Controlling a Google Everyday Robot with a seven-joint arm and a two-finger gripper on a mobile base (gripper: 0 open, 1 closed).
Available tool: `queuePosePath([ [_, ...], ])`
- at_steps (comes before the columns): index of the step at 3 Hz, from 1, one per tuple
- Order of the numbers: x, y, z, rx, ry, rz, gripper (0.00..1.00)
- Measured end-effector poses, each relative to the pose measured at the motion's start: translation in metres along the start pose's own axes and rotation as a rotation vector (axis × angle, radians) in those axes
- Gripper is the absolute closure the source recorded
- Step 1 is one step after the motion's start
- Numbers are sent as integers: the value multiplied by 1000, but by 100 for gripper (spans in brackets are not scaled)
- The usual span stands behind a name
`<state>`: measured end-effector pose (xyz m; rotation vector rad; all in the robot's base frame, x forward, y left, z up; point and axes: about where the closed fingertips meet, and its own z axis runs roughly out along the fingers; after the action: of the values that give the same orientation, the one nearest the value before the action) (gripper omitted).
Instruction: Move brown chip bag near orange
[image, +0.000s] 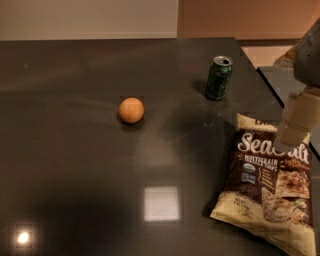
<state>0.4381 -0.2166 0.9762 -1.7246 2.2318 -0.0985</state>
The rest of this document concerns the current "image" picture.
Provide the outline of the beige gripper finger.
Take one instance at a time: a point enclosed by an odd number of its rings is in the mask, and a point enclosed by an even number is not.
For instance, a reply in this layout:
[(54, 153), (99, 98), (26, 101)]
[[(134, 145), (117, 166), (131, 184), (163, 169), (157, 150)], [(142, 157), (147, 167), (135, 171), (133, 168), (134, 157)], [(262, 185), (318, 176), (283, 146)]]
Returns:
[(280, 147), (307, 143), (311, 131), (320, 123), (320, 88), (306, 86), (300, 93), (290, 93), (275, 142)]

